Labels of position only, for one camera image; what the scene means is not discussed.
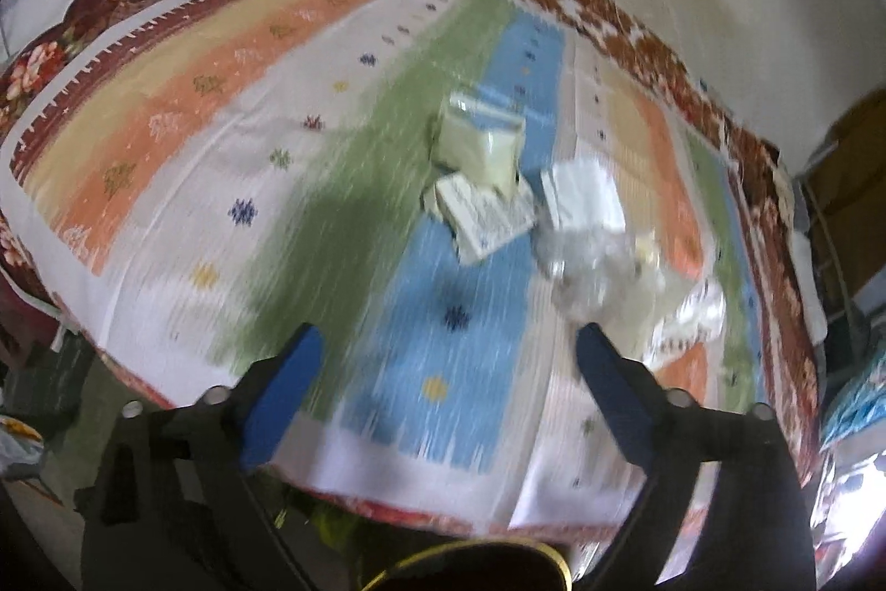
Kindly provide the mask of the white Natural paper bag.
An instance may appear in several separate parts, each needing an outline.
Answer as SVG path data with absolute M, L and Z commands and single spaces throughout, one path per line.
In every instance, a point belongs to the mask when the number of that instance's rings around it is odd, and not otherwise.
M 721 284 L 714 277 L 700 280 L 673 312 L 653 326 L 641 360 L 652 371 L 659 371 L 699 343 L 721 337 L 725 320 L 727 301 Z

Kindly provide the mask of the clear plastic wrapper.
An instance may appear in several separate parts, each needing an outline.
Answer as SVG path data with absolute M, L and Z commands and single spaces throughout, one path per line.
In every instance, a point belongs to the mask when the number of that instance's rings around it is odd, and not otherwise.
M 533 229 L 534 259 L 553 284 L 554 304 L 569 321 L 584 326 L 640 324 L 667 294 L 667 272 L 637 273 L 633 233 L 605 229 Z

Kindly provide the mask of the small yellowish wrapper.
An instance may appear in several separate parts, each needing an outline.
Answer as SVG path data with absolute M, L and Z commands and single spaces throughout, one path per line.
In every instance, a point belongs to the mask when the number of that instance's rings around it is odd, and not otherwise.
M 660 273 L 668 269 L 667 257 L 655 231 L 647 231 L 633 238 L 633 259 L 637 273 Z

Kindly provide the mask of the white medicine box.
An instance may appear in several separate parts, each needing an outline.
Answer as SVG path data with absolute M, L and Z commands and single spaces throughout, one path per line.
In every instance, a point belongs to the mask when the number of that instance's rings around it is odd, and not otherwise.
M 430 216 L 451 228 L 461 265 L 480 263 L 529 233 L 536 223 L 533 191 L 523 177 L 519 177 L 512 197 L 506 199 L 454 172 L 426 189 L 422 205 Z

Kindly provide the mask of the pale yellow plastic pouch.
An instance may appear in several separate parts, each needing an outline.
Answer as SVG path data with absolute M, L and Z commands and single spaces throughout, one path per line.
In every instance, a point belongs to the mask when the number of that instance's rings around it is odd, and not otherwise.
M 511 199 L 526 142 L 526 119 L 465 91 L 441 101 L 431 123 L 430 157 L 439 167 L 461 172 L 476 187 Z

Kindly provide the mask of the dark round trash bin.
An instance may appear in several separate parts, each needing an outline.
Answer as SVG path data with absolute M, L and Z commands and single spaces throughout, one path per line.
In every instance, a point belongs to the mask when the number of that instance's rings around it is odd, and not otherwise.
M 365 589 L 571 589 L 565 558 L 525 538 L 472 538 L 398 561 Z

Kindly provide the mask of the white rolled cloth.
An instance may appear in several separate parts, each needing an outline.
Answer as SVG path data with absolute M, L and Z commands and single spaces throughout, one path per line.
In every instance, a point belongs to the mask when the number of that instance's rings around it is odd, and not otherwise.
M 806 330 L 812 345 L 820 345 L 827 336 L 827 316 L 818 295 L 810 240 L 797 229 L 790 231 L 790 255 L 795 266 Z

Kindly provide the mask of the blue patterned hanging cloth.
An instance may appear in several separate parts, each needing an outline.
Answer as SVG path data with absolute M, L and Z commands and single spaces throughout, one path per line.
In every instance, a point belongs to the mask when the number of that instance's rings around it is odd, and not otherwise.
M 833 399 L 821 451 L 811 530 L 817 587 L 825 588 L 884 519 L 884 341 Z

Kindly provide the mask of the metal rack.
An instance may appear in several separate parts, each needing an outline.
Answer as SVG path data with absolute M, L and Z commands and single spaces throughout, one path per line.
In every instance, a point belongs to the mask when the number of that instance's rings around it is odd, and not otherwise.
M 811 187 L 814 171 L 837 148 L 835 142 L 821 142 L 812 151 L 803 168 L 793 177 L 796 198 L 796 225 L 806 235 L 811 246 L 812 279 L 816 284 L 818 300 L 823 306 L 829 327 L 842 326 L 850 347 L 860 347 L 867 340 L 867 320 L 854 304 L 837 243 L 827 223 L 820 199 Z

